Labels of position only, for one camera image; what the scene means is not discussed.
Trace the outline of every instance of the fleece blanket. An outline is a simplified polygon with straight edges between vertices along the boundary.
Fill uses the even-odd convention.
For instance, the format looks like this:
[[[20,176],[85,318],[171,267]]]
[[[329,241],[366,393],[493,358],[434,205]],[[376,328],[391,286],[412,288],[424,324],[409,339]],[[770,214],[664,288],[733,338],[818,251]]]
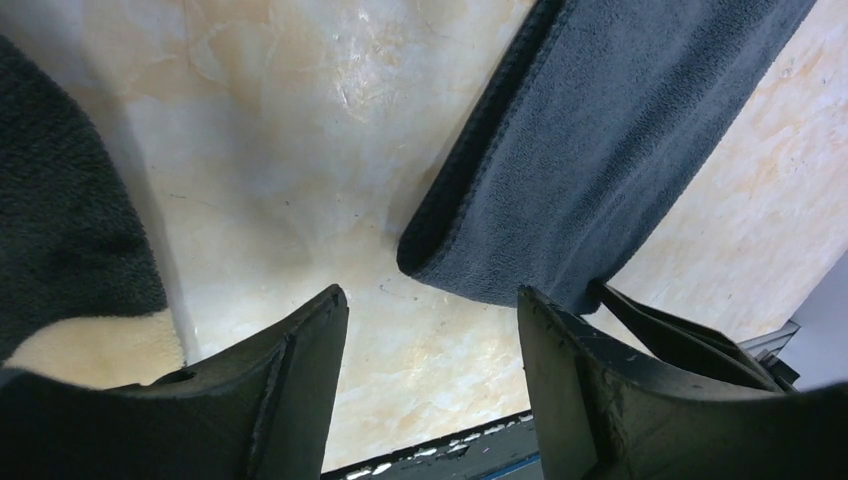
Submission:
[[[0,362],[94,388],[183,351],[142,224],[79,106],[0,37]]]
[[[398,246],[428,285],[591,313],[814,0],[539,0]]]

